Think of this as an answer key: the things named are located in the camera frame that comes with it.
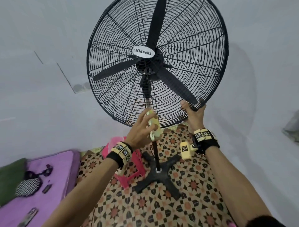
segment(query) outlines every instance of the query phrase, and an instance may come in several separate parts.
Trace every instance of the fan guard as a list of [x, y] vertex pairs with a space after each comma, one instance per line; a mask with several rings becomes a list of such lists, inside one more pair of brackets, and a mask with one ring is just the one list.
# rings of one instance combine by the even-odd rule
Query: fan guard
[[[89, 40], [87, 73], [94, 96], [114, 120], [132, 126], [146, 107], [140, 87], [142, 73], [130, 68], [94, 81], [99, 72], [124, 61], [134, 46], [145, 46], [156, 0], [116, 0], [104, 11]], [[204, 105], [219, 85], [228, 59], [223, 18], [210, 0], [168, 0], [157, 48], [164, 63]], [[180, 123], [187, 114], [181, 98], [158, 78], [151, 80], [151, 104], [162, 128]]]

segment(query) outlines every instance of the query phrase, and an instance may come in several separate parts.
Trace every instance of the fan label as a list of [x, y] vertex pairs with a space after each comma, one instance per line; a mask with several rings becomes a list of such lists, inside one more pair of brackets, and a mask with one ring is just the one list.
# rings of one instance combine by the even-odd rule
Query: fan label
[[151, 58], [155, 55], [155, 52], [147, 46], [134, 46], [132, 53], [138, 57]]

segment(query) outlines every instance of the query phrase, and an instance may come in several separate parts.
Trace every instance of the left hand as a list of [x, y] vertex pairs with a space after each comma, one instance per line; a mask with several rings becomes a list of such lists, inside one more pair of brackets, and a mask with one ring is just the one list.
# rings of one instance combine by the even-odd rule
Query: left hand
[[151, 110], [150, 108], [145, 109], [139, 115], [137, 122], [132, 126], [129, 131], [125, 143], [129, 144], [133, 151], [139, 148], [144, 147], [145, 145], [152, 142], [149, 134], [151, 131], [157, 130], [158, 126], [152, 124], [150, 127], [147, 127], [147, 123], [152, 118], [158, 118], [155, 113], [146, 115], [146, 113]]

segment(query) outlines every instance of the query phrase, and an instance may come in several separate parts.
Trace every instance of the patterned floor mat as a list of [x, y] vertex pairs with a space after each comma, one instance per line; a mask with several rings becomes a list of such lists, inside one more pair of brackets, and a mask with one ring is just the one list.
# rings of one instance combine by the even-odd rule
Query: patterned floor mat
[[[186, 126], [164, 133], [158, 144], [160, 162], [180, 152], [180, 142], [187, 140], [192, 142]], [[142, 151], [150, 153], [149, 146]], [[85, 155], [77, 181], [85, 178], [101, 161], [100, 153]], [[145, 161], [144, 165], [148, 173], [149, 167]], [[125, 174], [134, 171], [136, 169], [130, 163]], [[181, 192], [178, 201], [171, 197], [161, 183], [152, 183], [141, 194], [137, 194], [134, 187], [142, 177], [135, 178], [127, 189], [113, 178], [83, 227], [227, 226], [226, 220], [231, 220], [231, 217], [205, 157], [195, 155], [191, 161], [181, 159], [172, 167], [169, 175]]]

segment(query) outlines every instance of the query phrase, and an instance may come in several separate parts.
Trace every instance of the purple mattress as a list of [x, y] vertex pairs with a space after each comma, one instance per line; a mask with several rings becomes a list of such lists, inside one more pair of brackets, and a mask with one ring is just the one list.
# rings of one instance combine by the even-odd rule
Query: purple mattress
[[[0, 208], [0, 226], [17, 227], [25, 215], [36, 207], [39, 211], [27, 227], [40, 227], [49, 218], [60, 201], [74, 188], [80, 166], [80, 154], [77, 151], [64, 151], [58, 154], [28, 161], [27, 169], [40, 173], [46, 164], [53, 166], [50, 176], [41, 175], [42, 187], [27, 198], [18, 197]], [[46, 185], [50, 190], [43, 194]]]

